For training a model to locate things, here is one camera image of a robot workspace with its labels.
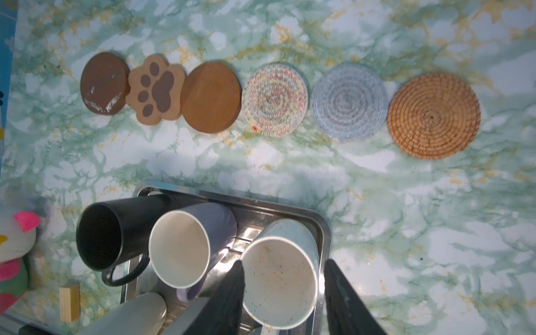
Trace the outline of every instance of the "stuffed animal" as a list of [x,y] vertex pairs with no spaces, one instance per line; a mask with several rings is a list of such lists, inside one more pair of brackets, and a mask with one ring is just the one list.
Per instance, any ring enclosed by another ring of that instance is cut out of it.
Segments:
[[28,272],[21,257],[34,245],[39,222],[33,212],[0,204],[0,314],[28,288]]

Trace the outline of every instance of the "marble countertop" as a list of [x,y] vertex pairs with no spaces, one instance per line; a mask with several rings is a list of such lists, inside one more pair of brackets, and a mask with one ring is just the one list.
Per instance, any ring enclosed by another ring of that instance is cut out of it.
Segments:
[[[115,308],[120,288],[82,263],[76,222],[85,206],[129,197],[151,177],[320,212],[331,257],[389,334],[535,333],[535,4],[22,0],[0,190],[43,223],[30,290],[12,310],[69,333]],[[260,65],[288,62],[309,92],[328,68],[359,62],[390,97],[413,76],[447,71],[472,85],[482,123],[466,150],[439,161],[409,157],[386,125],[368,140],[331,141],[310,112],[281,139],[242,115],[212,136],[183,118],[143,126],[130,108],[107,117],[84,107],[80,74],[105,50],[131,68],[153,53],[188,72],[224,59],[242,85]],[[73,278],[81,317],[62,324],[58,287]]]

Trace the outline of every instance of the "scratched coaster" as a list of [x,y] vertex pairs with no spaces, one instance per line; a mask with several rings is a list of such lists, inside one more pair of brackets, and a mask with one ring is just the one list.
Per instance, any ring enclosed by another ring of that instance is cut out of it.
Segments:
[[308,102],[303,78],[282,64],[260,68],[242,92],[242,110],[251,128],[274,137],[290,134],[300,125]]
[[112,53],[93,56],[80,77],[80,95],[87,109],[101,115],[120,111],[130,91],[129,72],[125,61]]
[[389,101],[382,80],[367,67],[342,64],[315,86],[311,113],[318,126],[341,142],[374,135],[387,118]]
[[446,73],[410,80],[389,105],[389,132],[406,153],[441,159],[465,149],[477,135],[480,104],[471,87]]

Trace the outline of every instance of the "lavender mug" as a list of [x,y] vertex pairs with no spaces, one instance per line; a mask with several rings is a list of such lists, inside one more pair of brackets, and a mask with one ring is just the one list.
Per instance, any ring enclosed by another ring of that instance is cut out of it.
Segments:
[[204,203],[170,211],[154,224],[149,255],[157,276],[177,288],[182,302],[201,291],[206,274],[226,254],[236,237],[233,213],[217,203]]

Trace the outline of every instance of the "paw print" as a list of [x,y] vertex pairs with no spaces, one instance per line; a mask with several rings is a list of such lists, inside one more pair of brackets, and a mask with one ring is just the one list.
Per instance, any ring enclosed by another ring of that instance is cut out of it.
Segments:
[[136,111],[142,124],[155,125],[160,120],[181,116],[181,89],[186,73],[180,65],[169,65],[159,55],[145,59],[129,74],[130,93],[126,103]]

